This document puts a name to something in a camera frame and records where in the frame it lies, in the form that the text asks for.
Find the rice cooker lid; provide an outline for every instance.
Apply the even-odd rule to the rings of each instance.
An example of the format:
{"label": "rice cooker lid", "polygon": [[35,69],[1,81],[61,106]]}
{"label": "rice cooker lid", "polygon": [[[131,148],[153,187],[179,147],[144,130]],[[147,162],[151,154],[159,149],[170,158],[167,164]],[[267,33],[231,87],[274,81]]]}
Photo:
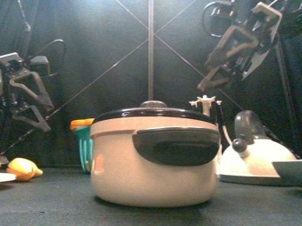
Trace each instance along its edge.
{"label": "rice cooker lid", "polygon": [[120,118],[120,117],[179,117],[187,119],[195,119],[211,124],[215,124],[214,120],[204,114],[186,109],[172,109],[172,108],[132,108],[120,109],[109,111],[95,118],[93,124],[96,122]]}

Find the rice cooker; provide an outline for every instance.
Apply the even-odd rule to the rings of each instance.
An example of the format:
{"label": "rice cooker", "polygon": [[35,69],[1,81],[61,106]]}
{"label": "rice cooker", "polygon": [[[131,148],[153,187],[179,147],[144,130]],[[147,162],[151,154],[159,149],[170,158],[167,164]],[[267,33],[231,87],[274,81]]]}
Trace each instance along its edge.
{"label": "rice cooker", "polygon": [[220,136],[208,116],[143,104],[96,117],[91,138],[91,183],[100,199],[180,207],[212,197]]}

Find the metal pole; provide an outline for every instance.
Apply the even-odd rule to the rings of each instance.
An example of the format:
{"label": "metal pole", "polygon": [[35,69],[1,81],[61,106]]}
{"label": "metal pole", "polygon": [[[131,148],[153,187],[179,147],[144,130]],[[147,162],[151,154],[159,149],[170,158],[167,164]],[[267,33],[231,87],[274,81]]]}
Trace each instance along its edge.
{"label": "metal pole", "polygon": [[153,100],[153,0],[148,0],[148,100]]}

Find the kettle handle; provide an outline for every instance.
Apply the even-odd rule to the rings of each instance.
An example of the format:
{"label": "kettle handle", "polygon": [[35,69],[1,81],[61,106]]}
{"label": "kettle handle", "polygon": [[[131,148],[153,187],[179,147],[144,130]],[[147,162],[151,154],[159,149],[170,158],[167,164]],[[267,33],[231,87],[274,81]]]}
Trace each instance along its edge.
{"label": "kettle handle", "polygon": [[268,139],[264,127],[256,113],[251,110],[240,111],[235,117],[235,135],[243,139],[248,145],[254,144],[254,137]]}

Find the table surface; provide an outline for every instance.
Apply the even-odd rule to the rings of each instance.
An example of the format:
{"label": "table surface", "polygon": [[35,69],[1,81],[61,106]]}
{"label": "table surface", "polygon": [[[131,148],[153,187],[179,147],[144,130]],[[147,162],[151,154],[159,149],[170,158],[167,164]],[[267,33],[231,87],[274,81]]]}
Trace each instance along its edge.
{"label": "table surface", "polygon": [[100,200],[80,169],[43,169],[29,182],[0,183],[0,225],[302,225],[302,188],[218,182],[191,207],[125,207]]}

